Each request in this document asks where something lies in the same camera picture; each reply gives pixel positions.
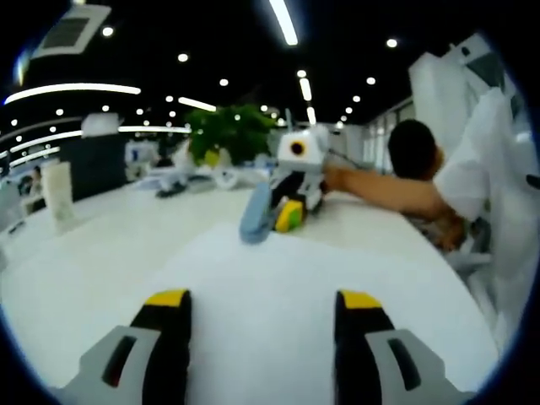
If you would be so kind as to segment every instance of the white shirt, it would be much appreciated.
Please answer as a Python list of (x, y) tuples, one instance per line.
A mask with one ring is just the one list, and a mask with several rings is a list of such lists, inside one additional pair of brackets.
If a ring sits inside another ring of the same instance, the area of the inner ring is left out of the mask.
[[(503, 348), (515, 334), (527, 304), (540, 252), (540, 197), (521, 182), (512, 154), (510, 105), (500, 89), (482, 96), (461, 143), (434, 178), (445, 202), (473, 221), (490, 201), (492, 262), (486, 290), (494, 296), (494, 336)], [(534, 154), (534, 147), (529, 150)]]

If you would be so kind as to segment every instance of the green plant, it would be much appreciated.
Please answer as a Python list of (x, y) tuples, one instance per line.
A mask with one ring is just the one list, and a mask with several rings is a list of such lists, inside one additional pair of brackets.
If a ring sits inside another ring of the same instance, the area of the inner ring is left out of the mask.
[(200, 164), (208, 151), (227, 149), (233, 165), (267, 154), (267, 135), (275, 121), (254, 105), (229, 106), (215, 112), (194, 110), (186, 115), (191, 126), (189, 151)]

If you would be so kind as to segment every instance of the fluorescent light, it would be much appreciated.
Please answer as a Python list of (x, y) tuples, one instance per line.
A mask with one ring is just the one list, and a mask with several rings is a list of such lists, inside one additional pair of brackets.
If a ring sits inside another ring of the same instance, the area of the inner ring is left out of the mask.
[(49, 154), (55, 154), (56, 152), (59, 152), (59, 151), (60, 151), (60, 148), (57, 146), (55, 148), (43, 149), (43, 150), (40, 150), (39, 152), (35, 152), (34, 154), (29, 154), (28, 156), (24, 156), (23, 158), (16, 159), (13, 162), (10, 162), (9, 167), (21, 165), (25, 162), (28, 162), (29, 160), (37, 159), (42, 156), (47, 156)]
[(203, 103), (201, 101), (188, 99), (187, 97), (181, 97), (180, 99), (178, 99), (178, 102), (180, 104), (189, 105), (190, 107), (200, 108), (201, 110), (206, 110), (206, 111), (211, 111), (211, 112), (215, 112), (217, 110), (215, 105), (210, 105), (210, 104)]
[(118, 132), (178, 132), (191, 133), (192, 130), (185, 127), (118, 127)]
[(317, 119), (315, 118), (315, 109), (313, 107), (307, 107), (307, 118), (310, 120), (311, 125), (317, 124)]
[(129, 95), (138, 95), (141, 89), (137, 87), (121, 86), (118, 84), (96, 84), (96, 83), (65, 83), (51, 84), (49, 86), (36, 87), (11, 94), (3, 103), (9, 104), (16, 100), (22, 100), (33, 95), (44, 95), (46, 93), (56, 93), (58, 91), (76, 91), (76, 90), (94, 90), (94, 91), (112, 91), (115, 93), (126, 93)]
[(289, 46), (298, 45), (298, 38), (296, 32), (294, 32), (293, 21), (290, 19), (289, 11), (285, 5), (284, 0), (270, 0), (270, 5), (273, 8), (273, 12), (278, 18), (279, 26), (283, 31), (285, 41)]
[(304, 100), (311, 101), (310, 80), (307, 78), (301, 78), (300, 87), (302, 88), (302, 95), (304, 96)]
[(48, 137), (32, 139), (31, 141), (21, 143), (20, 145), (17, 145), (17, 146), (13, 146), (9, 151), (10, 152), (17, 152), (17, 151), (19, 151), (21, 149), (26, 149), (26, 148), (30, 148), (30, 147), (35, 146), (35, 145), (39, 145), (40, 143), (46, 143), (46, 142), (50, 142), (50, 141), (57, 141), (58, 139), (80, 137), (82, 135), (83, 135), (83, 131), (81, 131), (80, 129), (78, 131), (56, 133), (54, 135), (49, 135)]

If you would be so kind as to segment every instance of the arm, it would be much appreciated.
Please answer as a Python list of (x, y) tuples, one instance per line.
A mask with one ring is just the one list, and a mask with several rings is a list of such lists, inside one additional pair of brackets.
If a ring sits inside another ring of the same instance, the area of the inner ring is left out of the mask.
[(451, 211), (430, 181), (330, 166), (325, 170), (325, 182), (329, 191), (348, 192), (378, 207), (429, 220)]

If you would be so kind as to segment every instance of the blue object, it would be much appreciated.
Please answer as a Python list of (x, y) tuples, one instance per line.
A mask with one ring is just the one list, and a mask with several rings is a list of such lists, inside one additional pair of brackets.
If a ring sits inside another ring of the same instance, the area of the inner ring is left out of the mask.
[(276, 221), (275, 212), (271, 209), (272, 188), (269, 183), (259, 183), (247, 204), (240, 222), (240, 238), (245, 243), (263, 242)]

